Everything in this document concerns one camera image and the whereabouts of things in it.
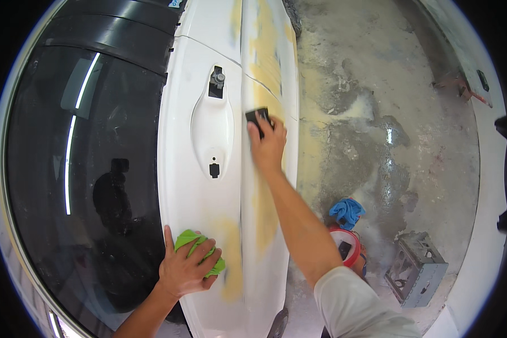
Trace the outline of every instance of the blue rag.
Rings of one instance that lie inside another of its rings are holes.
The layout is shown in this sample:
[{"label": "blue rag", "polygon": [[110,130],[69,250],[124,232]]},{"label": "blue rag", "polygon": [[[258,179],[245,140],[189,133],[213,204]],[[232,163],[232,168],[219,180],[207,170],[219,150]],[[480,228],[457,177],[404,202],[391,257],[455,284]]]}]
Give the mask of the blue rag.
[{"label": "blue rag", "polygon": [[329,215],[335,216],[336,220],[345,219],[344,225],[340,224],[340,228],[351,230],[358,221],[360,215],[364,215],[364,208],[354,199],[340,199],[338,203],[333,205],[329,210]]}]

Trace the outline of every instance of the car window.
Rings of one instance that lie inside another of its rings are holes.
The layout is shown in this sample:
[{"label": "car window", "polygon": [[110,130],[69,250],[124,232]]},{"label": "car window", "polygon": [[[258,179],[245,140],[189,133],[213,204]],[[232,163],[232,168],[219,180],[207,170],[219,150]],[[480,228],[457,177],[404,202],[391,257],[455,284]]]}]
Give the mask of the car window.
[{"label": "car window", "polygon": [[158,280],[163,85],[112,56],[42,46],[15,96],[6,146],[15,225],[47,289],[91,330],[116,329]]}]

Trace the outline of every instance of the white sleeve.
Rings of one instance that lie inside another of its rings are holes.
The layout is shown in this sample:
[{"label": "white sleeve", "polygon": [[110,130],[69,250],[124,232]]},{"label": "white sleeve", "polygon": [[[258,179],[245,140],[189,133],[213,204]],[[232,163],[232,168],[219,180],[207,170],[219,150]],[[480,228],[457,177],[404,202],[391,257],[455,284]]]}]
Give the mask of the white sleeve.
[{"label": "white sleeve", "polygon": [[421,337],[413,320],[385,306],[347,267],[324,274],[313,288],[313,296],[332,338]]}]

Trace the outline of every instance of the green cloth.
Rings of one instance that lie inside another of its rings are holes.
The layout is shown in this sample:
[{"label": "green cloth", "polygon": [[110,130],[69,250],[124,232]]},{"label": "green cloth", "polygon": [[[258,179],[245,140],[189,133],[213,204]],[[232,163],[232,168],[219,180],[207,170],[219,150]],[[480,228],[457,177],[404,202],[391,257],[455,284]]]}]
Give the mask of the green cloth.
[{"label": "green cloth", "polygon": [[[185,230],[183,233],[181,233],[176,242],[175,242],[175,252],[177,252],[178,248],[190,243],[191,241],[194,241],[195,239],[198,239],[194,246],[191,247],[190,252],[188,253],[188,257],[191,255],[192,252],[194,252],[195,248],[203,243],[205,240],[207,240],[206,236],[203,236],[201,234],[196,234],[190,229]],[[210,249],[209,253],[207,253],[203,259],[199,262],[201,264],[208,256],[212,255],[216,247],[212,247]],[[221,257],[216,262],[216,265],[212,269],[210,269],[209,273],[205,275],[205,277],[208,277],[210,275],[219,275],[222,270],[225,269],[225,260],[223,260]]]}]

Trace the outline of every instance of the concrete floor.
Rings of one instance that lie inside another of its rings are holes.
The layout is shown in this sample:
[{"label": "concrete floor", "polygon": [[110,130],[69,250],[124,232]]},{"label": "concrete floor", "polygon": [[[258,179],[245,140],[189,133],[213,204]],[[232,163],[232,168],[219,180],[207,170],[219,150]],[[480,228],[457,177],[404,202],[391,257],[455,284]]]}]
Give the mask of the concrete floor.
[{"label": "concrete floor", "polygon": [[[354,230],[368,251],[366,278],[397,311],[402,310],[383,279],[394,258],[393,242],[398,234],[428,232],[449,268],[428,307],[403,311],[424,333],[460,270],[479,192],[473,108],[456,88],[432,86],[455,58],[435,26],[416,16],[412,2],[296,5],[303,23],[297,44],[298,190],[326,224],[333,221],[328,210],[343,197],[364,206]],[[312,292],[293,262],[286,306],[284,337],[320,336],[323,323]]]}]

